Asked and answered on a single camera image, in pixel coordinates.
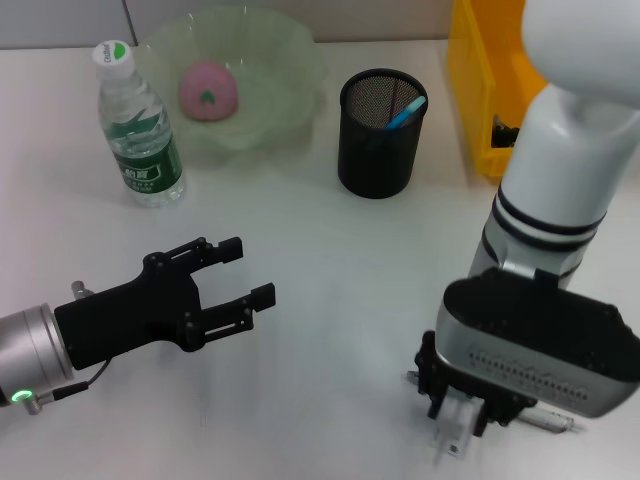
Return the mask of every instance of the water bottle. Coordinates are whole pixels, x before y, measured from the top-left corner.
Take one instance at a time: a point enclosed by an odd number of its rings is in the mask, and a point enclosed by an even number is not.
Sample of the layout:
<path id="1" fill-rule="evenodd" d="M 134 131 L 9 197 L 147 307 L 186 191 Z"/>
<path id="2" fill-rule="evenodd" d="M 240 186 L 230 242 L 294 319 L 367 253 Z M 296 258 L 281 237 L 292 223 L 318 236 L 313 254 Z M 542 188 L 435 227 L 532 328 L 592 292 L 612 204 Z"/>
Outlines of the water bottle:
<path id="1" fill-rule="evenodd" d="M 124 183 L 142 205 L 180 198 L 182 164 L 160 97 L 136 71 L 131 48 L 110 40 L 93 51 L 100 80 L 98 111 Z"/>

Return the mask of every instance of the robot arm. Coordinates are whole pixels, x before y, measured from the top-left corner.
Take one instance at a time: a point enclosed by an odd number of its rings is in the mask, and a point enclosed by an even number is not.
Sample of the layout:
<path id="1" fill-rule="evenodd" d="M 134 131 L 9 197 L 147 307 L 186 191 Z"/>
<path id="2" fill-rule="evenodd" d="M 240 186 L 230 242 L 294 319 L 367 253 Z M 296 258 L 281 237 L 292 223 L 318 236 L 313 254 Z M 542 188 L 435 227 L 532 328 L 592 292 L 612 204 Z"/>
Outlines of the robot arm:
<path id="1" fill-rule="evenodd" d="M 465 426 L 476 436 L 538 400 L 598 417 L 640 385 L 640 340 L 617 309 L 563 290 L 640 141 L 640 4 L 615 3 L 525 7 L 524 44 L 549 85 L 529 106 L 471 278 L 446 289 L 416 356 L 429 415 L 453 391 L 479 399 Z"/>
<path id="2" fill-rule="evenodd" d="M 273 284 L 202 309 L 191 278 L 198 270 L 242 256 L 239 238 L 217 247 L 198 238 L 147 255 L 142 273 L 129 283 L 97 294 L 76 286 L 76 301 L 53 314 L 42 305 L 0 319 L 0 406 L 22 402 L 37 414 L 42 404 L 89 387 L 91 382 L 61 387 L 73 378 L 72 367 L 82 370 L 160 340 L 194 352 L 253 329 L 253 312 L 276 303 Z"/>

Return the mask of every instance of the white table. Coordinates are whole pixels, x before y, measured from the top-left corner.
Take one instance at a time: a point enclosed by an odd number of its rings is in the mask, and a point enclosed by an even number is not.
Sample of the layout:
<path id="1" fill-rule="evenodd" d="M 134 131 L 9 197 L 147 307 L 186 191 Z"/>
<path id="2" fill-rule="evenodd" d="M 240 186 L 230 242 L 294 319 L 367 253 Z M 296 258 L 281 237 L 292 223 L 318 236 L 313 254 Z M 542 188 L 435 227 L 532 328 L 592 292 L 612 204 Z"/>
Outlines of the white table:
<path id="1" fill-rule="evenodd" d="M 196 275 L 205 306 L 270 281 L 278 297 L 253 332 L 195 354 L 140 348 L 39 417 L 1 409 L 2 478 L 636 479 L 640 394 L 582 420 L 583 434 L 491 426 L 465 461 L 432 462 L 429 401 L 402 375 L 445 286 L 466 274 L 495 192 L 467 167 L 443 48 L 323 45 L 330 73 L 313 128 L 232 160 L 184 154 L 188 194 L 159 210 L 126 196 L 89 50 L 0 52 L 2 315 L 67 303 L 76 279 L 96 291 L 128 281 L 147 253 L 201 235 L 237 235 L 245 249 Z M 336 175 L 340 88 L 376 66 L 429 92 L 411 183 L 383 201 L 355 197 Z M 640 162 L 631 170 L 572 289 L 640 329 Z"/>

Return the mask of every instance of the blue pen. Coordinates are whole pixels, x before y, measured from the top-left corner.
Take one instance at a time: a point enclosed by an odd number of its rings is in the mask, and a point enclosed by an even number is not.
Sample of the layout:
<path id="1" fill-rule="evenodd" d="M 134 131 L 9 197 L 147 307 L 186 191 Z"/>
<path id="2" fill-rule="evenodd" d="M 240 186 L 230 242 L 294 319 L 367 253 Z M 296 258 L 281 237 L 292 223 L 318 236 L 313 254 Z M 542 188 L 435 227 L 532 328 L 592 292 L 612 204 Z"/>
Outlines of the blue pen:
<path id="1" fill-rule="evenodd" d="M 407 105 L 407 108 L 405 108 L 398 115 L 396 115 L 393 118 L 393 120 L 391 120 L 387 124 L 387 126 L 384 127 L 384 129 L 385 130 L 393 130 L 394 128 L 398 128 L 400 125 L 402 125 L 404 122 L 406 122 L 407 119 L 411 115 L 413 115 L 422 105 L 424 105 L 426 101 L 427 101 L 427 99 L 424 98 L 424 97 L 416 98 L 413 102 L 411 102 L 409 105 Z"/>

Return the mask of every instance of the wire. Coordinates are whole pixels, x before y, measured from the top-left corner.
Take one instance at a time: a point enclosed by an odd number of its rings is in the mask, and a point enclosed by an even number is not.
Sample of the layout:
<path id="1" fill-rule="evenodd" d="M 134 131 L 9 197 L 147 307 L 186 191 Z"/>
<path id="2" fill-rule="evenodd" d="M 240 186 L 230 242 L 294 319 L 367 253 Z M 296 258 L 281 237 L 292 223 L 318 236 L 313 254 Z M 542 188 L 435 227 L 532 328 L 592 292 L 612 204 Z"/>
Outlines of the wire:
<path id="1" fill-rule="evenodd" d="M 109 358 L 109 359 L 107 359 L 107 361 L 106 361 L 106 362 L 104 362 L 104 363 L 102 364 L 102 366 L 100 367 L 100 370 L 98 370 L 98 371 L 96 372 L 96 374 L 95 374 L 93 377 L 91 377 L 91 380 L 89 380 L 89 381 L 87 382 L 87 384 L 88 384 L 88 385 L 93 384 L 93 382 L 95 382 L 95 381 L 98 379 L 98 377 L 99 377 L 100 375 L 102 375 L 102 372 L 104 372 L 104 371 L 107 369 L 107 367 L 109 366 L 109 364 L 110 364 L 110 363 L 111 363 L 111 359 Z"/>
<path id="2" fill-rule="evenodd" d="M 95 382 L 98 379 L 98 377 L 102 375 L 102 372 L 104 372 L 105 369 L 109 366 L 109 363 L 111 363 L 110 358 L 107 359 L 107 361 L 102 364 L 102 366 L 100 367 L 100 370 L 98 370 L 96 374 L 93 377 L 91 377 L 91 379 L 88 382 L 78 382 L 72 385 L 67 385 L 66 387 L 60 387 L 52 390 L 51 394 L 53 396 L 53 399 L 57 402 L 58 400 L 62 400 L 63 398 L 67 398 L 71 395 L 75 395 L 76 393 L 89 390 L 89 385 Z"/>
<path id="3" fill-rule="evenodd" d="M 133 22 L 131 21 L 131 14 L 129 13 L 129 6 L 127 5 L 127 0 L 122 0 L 122 6 L 124 8 L 124 15 L 127 17 L 127 25 L 129 26 L 129 30 L 131 31 L 131 38 L 133 40 L 133 44 L 138 46 L 138 38 L 136 37 L 136 31 L 133 28 Z"/>

